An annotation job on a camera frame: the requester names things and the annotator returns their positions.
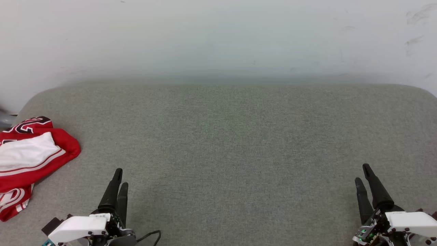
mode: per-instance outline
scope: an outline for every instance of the white stripe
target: white stripe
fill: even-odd
[[[0,213],[4,210],[4,209],[6,209],[6,208],[8,208],[8,207],[11,207],[11,206],[15,206],[16,204],[14,203],[14,202],[17,202],[17,201],[19,201],[19,200],[21,200],[23,197],[24,197],[24,189],[13,189],[13,190],[11,190],[11,191],[9,191],[8,193],[10,193],[11,194],[11,196],[9,196],[9,197],[12,197],[12,193],[14,192],[14,191],[17,191],[18,192],[18,195],[14,198],[14,199],[8,199],[8,200],[5,200],[5,197],[2,199],[2,206],[0,207]]]
[[[20,174],[20,173],[24,173],[24,172],[32,172],[38,169],[41,169],[43,167],[45,167],[48,163],[50,163],[53,159],[65,154],[66,151],[61,149],[61,151],[59,151],[59,153],[56,153],[54,155],[52,155],[50,158],[48,158],[45,162],[43,162],[41,165],[33,167],[33,168],[23,168],[20,170],[16,170],[16,171],[10,171],[10,172],[0,172],[0,177],[5,177],[5,176],[10,176],[10,175],[16,175],[16,174]]]
[[[21,208],[21,204],[18,204],[17,206],[15,206],[15,209],[17,210],[17,212],[19,213],[21,210],[23,210]]]
[[[30,186],[30,194],[32,194],[33,185],[34,184],[31,184],[31,186]],[[23,202],[23,208],[27,208],[27,205],[29,204],[29,200],[30,200],[30,198]]]

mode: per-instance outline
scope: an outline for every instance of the gray cushion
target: gray cushion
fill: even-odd
[[[437,99],[413,87],[91,85],[40,93],[18,121],[41,115],[82,153],[0,223],[1,245],[88,215],[118,167],[128,227],[161,246],[352,244],[365,162],[396,204],[437,210]]]

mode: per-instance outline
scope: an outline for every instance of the black cable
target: black cable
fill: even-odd
[[[153,244],[153,246],[156,246],[158,244],[159,240],[161,239],[161,230],[157,230],[157,231],[154,231],[154,232],[149,232],[144,237],[138,239],[137,242],[140,242],[141,240],[147,238],[148,236],[150,236],[152,234],[157,234],[157,233],[159,233],[158,239],[156,239],[155,243]]]

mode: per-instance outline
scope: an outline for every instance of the robotic arm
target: robotic arm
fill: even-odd
[[[100,201],[89,216],[72,216],[66,220],[53,218],[42,231],[49,237],[43,246],[64,246],[79,240],[83,246],[134,246],[151,234],[159,233],[154,246],[161,238],[161,231],[154,231],[136,239],[135,232],[126,228],[128,183],[121,185],[123,170],[118,168]]]
[[[393,199],[373,173],[369,164],[363,165],[364,176],[369,182],[373,201],[370,205],[367,191],[360,178],[355,179],[358,208],[362,226],[358,229],[354,246],[411,246],[414,235],[427,237],[427,245],[436,242],[437,212],[429,215],[419,209],[405,212]]]

